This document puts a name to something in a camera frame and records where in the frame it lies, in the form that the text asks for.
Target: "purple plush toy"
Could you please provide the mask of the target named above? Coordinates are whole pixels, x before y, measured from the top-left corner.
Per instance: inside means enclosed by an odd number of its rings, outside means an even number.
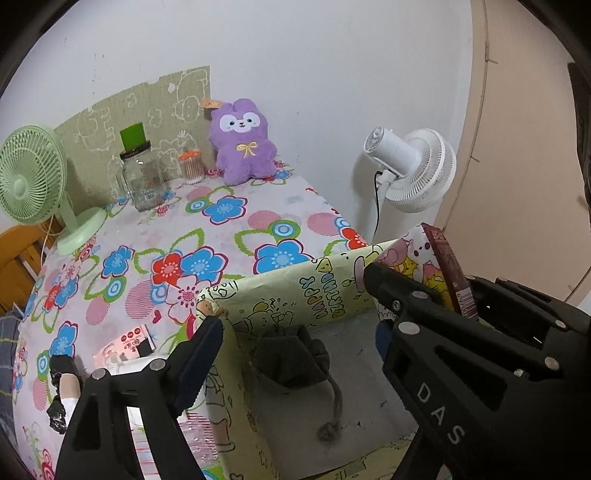
[[[267,119],[246,98],[212,112],[208,139],[217,149],[216,166],[226,185],[275,175],[277,147],[267,138]]]

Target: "beige door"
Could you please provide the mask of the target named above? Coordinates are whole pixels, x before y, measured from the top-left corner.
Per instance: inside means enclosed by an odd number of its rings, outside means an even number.
[[[482,116],[446,238],[464,273],[565,300],[591,265],[571,59],[517,0],[485,0],[485,9]]]

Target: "cotton swab container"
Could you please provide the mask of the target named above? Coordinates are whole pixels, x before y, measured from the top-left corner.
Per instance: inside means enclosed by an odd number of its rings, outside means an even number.
[[[197,183],[205,178],[201,153],[201,150],[185,150],[178,157],[181,173],[187,183]]]

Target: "glass jar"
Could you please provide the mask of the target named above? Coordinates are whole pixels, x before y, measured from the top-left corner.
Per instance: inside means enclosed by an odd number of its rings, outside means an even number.
[[[165,195],[158,157],[152,153],[150,142],[142,147],[146,148],[136,148],[121,155],[123,180],[135,208],[140,212],[162,204]]]

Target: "table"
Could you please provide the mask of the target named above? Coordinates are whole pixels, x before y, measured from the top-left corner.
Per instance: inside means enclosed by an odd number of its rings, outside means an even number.
[[[86,245],[66,257],[52,250],[27,304],[13,373],[18,448],[37,478],[53,480],[63,439],[46,413],[51,355],[74,357],[88,375],[101,347],[141,324],[157,350],[170,352],[194,333],[201,289],[366,245],[291,167],[276,165],[274,177],[235,187],[216,170],[195,185],[174,180],[147,212],[120,199]]]

